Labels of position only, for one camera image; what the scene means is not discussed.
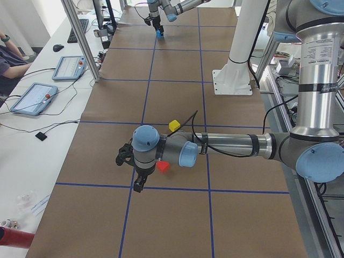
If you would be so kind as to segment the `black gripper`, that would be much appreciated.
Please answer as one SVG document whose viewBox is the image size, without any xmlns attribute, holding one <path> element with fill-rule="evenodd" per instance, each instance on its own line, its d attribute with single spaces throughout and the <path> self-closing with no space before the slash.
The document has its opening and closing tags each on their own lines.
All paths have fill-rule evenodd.
<svg viewBox="0 0 344 258">
<path fill-rule="evenodd" d="M 164 33 L 163 26 L 160 26 L 160 16 L 151 17 L 153 27 L 158 27 L 157 33 Z"/>
<path fill-rule="evenodd" d="M 153 173 L 153 167 L 150 168 L 139 168 L 136 167 L 135 171 L 138 174 L 137 179 L 134 181 L 133 190 L 135 192 L 142 192 L 144 184 L 146 183 L 148 176 Z"/>
</svg>

